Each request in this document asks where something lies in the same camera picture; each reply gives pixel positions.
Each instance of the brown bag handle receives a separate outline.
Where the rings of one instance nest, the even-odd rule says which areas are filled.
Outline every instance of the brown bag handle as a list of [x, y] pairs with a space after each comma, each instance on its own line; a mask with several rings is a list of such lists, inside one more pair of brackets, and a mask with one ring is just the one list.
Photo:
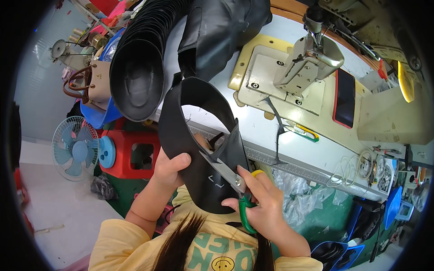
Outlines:
[[[90, 71], [91, 69], [92, 69], [92, 65], [87, 66], [87, 67], [84, 67], [84, 68], [82, 68], [81, 70], [79, 70], [79, 71], [77, 71], [76, 73], [74, 73], [73, 75], [71, 75], [71, 76], [70, 76], [70, 77], [69, 77], [69, 78], [68, 78], [68, 79], [63, 83], [63, 92], [64, 92], [66, 95], [70, 96], [70, 97], [78, 98], [78, 99], [82, 99], [83, 104], [86, 104], [87, 102], [89, 102], [89, 86], [84, 86], [84, 87], [80, 87], [80, 88], [72, 87], [72, 86], [71, 86], [71, 81], [72, 81], [72, 80], [75, 80], [75, 79], [82, 79], [82, 78], [84, 78], [84, 79], [85, 79], [85, 82], [87, 83], [88, 76], [86, 76], [86, 74], [83, 75], [83, 74], [81, 74], [81, 73], [86, 72], [86, 71]], [[79, 93], [72, 93], [72, 92], [70, 92], [70, 91], [67, 91], [67, 90], [65, 89], [66, 84], [68, 84], [68, 87], [69, 87], [71, 90], [74, 90], [74, 91], [83, 90], [83, 95], [81, 95], [81, 94], [79, 94]]]

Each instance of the long dark hair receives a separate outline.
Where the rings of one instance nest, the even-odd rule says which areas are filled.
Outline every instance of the long dark hair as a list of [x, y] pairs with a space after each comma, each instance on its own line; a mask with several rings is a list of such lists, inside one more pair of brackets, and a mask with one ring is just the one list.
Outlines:
[[[164, 242], [152, 267], [153, 271], [184, 271], [188, 249], [205, 221], [204, 216], [194, 213], [183, 227], [188, 217], [189, 214]], [[258, 239], [258, 254], [252, 271], [273, 271], [274, 260], [270, 241], [259, 233], [255, 234], [255, 237]]]

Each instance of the blue electric fan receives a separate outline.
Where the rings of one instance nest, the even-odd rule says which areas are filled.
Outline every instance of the blue electric fan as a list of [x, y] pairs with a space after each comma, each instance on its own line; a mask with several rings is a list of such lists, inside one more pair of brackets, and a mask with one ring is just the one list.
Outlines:
[[70, 117], [57, 127], [51, 142], [54, 164], [67, 180], [88, 180], [98, 160], [100, 140], [83, 117]]

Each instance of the smartphone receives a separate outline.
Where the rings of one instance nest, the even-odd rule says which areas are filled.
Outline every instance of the smartphone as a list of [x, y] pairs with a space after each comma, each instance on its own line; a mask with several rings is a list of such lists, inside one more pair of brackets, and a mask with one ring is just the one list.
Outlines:
[[351, 129], [354, 123], [355, 79], [342, 69], [336, 71], [335, 106], [333, 121]]

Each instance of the ruler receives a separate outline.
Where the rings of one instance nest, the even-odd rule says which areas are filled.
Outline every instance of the ruler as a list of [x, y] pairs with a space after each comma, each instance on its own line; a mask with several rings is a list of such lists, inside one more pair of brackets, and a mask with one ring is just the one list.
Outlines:
[[[155, 113], [155, 115], [152, 116], [150, 119], [158, 122], [158, 120], [160, 119], [160, 114]], [[220, 133], [220, 131], [190, 121], [188, 119], [186, 119], [185, 121], [187, 122], [187, 125], [193, 134], [199, 133], [206, 140], [211, 140]], [[221, 137], [216, 141], [215, 144], [217, 146], [220, 146], [223, 143], [223, 141], [224, 141], [224, 137]], [[314, 181], [322, 185], [326, 185], [326, 183], [331, 177], [331, 174], [329, 174], [328, 172], [321, 171], [320, 169], [315, 168], [307, 163], [280, 154], [279, 154], [280, 163], [277, 164], [278, 161], [275, 156], [276, 155], [275, 150], [269, 150], [245, 140], [243, 140], [243, 145], [244, 145], [244, 151], [248, 159], [264, 163], [268, 166], [277, 168], [284, 172], [288, 172], [290, 174], [296, 175], [306, 180]], [[370, 199], [373, 201], [382, 201], [387, 199], [387, 195], [383, 196], [382, 194], [378, 194], [375, 191], [372, 191], [372, 189], [367, 189], [365, 186], [357, 186], [357, 185], [353, 185], [351, 187], [338, 186], [335, 187], [335, 189], [344, 191], [351, 195]]]

